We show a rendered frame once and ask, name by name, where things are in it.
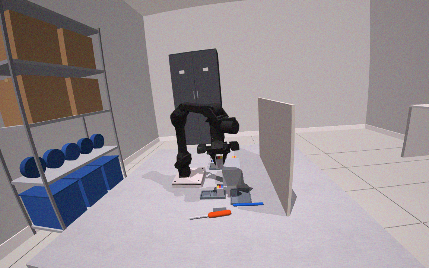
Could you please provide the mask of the orange-handled screwdriver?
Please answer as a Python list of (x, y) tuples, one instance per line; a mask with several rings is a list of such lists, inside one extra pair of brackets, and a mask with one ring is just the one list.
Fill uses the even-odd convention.
[(222, 211), (216, 211), (216, 212), (210, 212), (208, 215), (203, 216), (197, 216), (197, 217), (190, 217), (190, 218), (198, 218), (198, 217), (222, 217), (226, 215), (230, 215), (231, 210), (222, 210)]

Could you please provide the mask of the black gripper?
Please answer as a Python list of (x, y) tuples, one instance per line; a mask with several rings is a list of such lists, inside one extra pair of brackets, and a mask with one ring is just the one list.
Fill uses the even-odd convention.
[[(216, 133), (216, 134), (210, 133), (210, 136), (211, 136), (211, 139), (214, 138), (215, 141), (219, 140), (220, 138), (222, 138), (224, 141), (223, 133)], [(237, 141), (229, 142), (228, 150), (225, 150), (224, 154), (223, 154), (223, 164), (225, 163), (225, 158), (226, 158), (227, 154), (231, 152), (230, 149), (233, 151), (239, 150), (238, 142)], [(215, 156), (212, 154), (211, 146), (206, 146), (206, 144), (198, 144), (197, 153), (198, 154), (204, 154), (205, 151), (207, 151), (207, 154), (211, 156), (211, 158), (212, 158), (212, 160), (216, 166), (216, 159), (215, 159)]]

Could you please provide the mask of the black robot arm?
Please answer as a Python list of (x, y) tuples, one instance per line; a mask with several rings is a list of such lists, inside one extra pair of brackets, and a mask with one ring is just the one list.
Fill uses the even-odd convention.
[[(192, 102), (183, 102), (170, 115), (171, 123), (175, 127), (177, 133), (178, 154), (177, 162), (174, 167), (179, 171), (179, 178), (188, 178), (191, 174), (189, 164), (191, 164), (191, 154), (186, 149), (185, 129), (186, 117), (189, 112), (203, 114), (208, 119), (205, 122), (210, 124), (210, 133), (228, 133), (237, 134), (239, 131), (239, 123), (236, 117), (229, 117), (220, 103), (210, 103), (201, 105)], [(220, 116), (221, 115), (221, 116)], [(220, 116), (220, 117), (219, 117)], [(224, 142), (222, 138), (211, 141), (212, 154), (224, 154), (228, 150), (228, 142)]]

